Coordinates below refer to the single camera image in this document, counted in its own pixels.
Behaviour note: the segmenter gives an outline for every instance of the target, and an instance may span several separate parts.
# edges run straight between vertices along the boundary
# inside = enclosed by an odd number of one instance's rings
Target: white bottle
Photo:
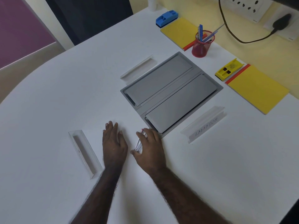
[[[157,0],[148,0],[148,3],[149,3],[149,10],[151,12],[156,11],[156,9],[157,9]]]

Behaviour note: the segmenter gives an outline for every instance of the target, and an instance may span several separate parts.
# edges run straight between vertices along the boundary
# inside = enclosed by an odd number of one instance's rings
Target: yellow notebook
[[[184,18],[178,18],[160,30],[182,50],[191,48],[195,42],[198,28]]]
[[[287,88],[250,64],[226,84],[264,114],[268,114],[289,93]]]

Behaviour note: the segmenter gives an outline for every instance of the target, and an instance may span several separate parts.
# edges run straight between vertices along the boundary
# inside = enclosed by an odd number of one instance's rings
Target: hand
[[[136,132],[142,144],[142,154],[131,151],[131,154],[136,159],[138,165],[146,172],[148,175],[153,175],[164,168],[166,168],[166,159],[163,150],[162,140],[158,135],[158,132],[152,129],[143,129],[147,138],[140,132]]]
[[[103,130],[103,157],[105,168],[122,168],[128,154],[128,145],[122,131],[117,133],[118,123],[109,121]]]

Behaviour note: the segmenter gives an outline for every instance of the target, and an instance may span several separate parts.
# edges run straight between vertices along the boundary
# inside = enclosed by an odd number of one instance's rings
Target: forearm
[[[150,174],[180,224],[227,224],[168,168]]]
[[[71,224],[107,223],[114,190],[121,174],[121,167],[108,167]]]

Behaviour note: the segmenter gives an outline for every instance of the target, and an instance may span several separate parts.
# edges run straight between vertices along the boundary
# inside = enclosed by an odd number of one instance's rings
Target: black cable
[[[255,41],[248,41],[248,42],[241,41],[241,40],[238,39],[238,38],[237,38],[237,37],[230,31],[230,29],[228,28],[228,25],[227,25],[227,23],[226,23],[226,20],[225,20],[223,11],[222,11],[222,7],[221,7],[220,0],[218,0],[218,2],[219,2],[220,13],[221,13],[221,15],[222,15],[222,18],[223,18],[224,24],[225,24],[225,26],[226,26],[226,29],[228,30],[228,32],[229,32],[235,39],[237,39],[237,41],[239,41],[239,42],[241,42],[241,43],[243,43],[243,44],[253,43],[253,42],[256,42],[256,41],[262,41],[262,40],[264,40],[264,39],[270,37],[272,34],[274,34],[274,33],[276,33],[276,32],[278,31],[278,29],[275,28],[273,31],[271,31],[271,33],[270,33],[268,36],[266,36],[266,37],[264,37],[264,38],[261,38],[261,39],[255,40]]]

